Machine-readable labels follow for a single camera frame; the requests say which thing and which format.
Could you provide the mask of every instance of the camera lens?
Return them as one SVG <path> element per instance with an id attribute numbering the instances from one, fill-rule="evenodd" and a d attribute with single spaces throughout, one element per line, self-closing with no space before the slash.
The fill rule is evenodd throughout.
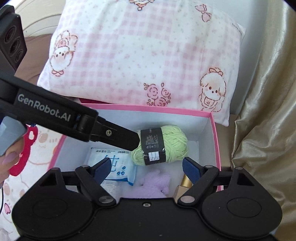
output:
<path id="1" fill-rule="evenodd" d="M 9 49 L 9 54 L 12 56 L 15 54 L 15 52 L 17 51 L 18 47 L 20 45 L 20 39 L 17 38 L 11 45 L 10 49 Z"/>
<path id="2" fill-rule="evenodd" d="M 23 50 L 21 49 L 18 53 L 17 53 L 17 56 L 15 57 L 15 62 L 17 63 L 20 58 L 22 57 L 22 53 L 23 53 Z"/>
<path id="3" fill-rule="evenodd" d="M 4 38 L 4 43 L 8 43 L 11 39 L 12 39 L 12 37 L 14 36 L 14 34 L 15 34 L 15 31 L 16 31 L 16 27 L 15 26 L 13 26 L 13 27 L 11 27 L 9 30 L 8 30 L 8 32 L 7 32 L 7 34 L 5 35 L 5 38 Z"/>

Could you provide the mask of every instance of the green yarn ball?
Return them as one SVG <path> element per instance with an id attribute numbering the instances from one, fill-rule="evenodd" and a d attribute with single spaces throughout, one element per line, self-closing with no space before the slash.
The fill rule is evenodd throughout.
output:
<path id="1" fill-rule="evenodd" d="M 177 126 L 161 127 L 163 133 L 163 142 L 165 145 L 166 162 L 181 161 L 187 156 L 187 137 Z M 137 149 L 131 152 L 131 157 L 135 165 L 145 166 L 141 142 Z"/>

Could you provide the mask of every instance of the pink gingham pillow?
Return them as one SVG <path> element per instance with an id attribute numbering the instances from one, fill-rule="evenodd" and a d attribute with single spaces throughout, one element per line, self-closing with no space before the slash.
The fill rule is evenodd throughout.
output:
<path id="1" fill-rule="evenodd" d="M 38 85 L 115 104 L 213 112 L 228 125 L 245 30 L 188 0 L 66 0 Z"/>

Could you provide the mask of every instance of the fingernail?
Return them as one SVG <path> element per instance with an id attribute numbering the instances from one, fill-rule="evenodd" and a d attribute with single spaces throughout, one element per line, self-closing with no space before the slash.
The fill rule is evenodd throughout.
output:
<path id="1" fill-rule="evenodd" d="M 3 160 L 2 165 L 8 164 L 12 162 L 14 159 L 16 159 L 17 153 L 16 152 L 11 152 L 9 153 Z"/>

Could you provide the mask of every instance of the blue gripper pad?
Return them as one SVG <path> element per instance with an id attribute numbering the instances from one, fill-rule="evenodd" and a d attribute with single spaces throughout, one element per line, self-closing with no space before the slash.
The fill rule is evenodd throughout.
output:
<path id="1" fill-rule="evenodd" d="M 193 184 L 195 184 L 203 175 L 203 167 L 189 157 L 183 159 L 182 167 L 183 172 Z"/>
<path id="2" fill-rule="evenodd" d="M 101 184 L 105 178 L 110 174 L 112 168 L 112 162 L 110 158 L 104 158 L 92 168 L 94 171 L 94 179 L 98 184 Z"/>

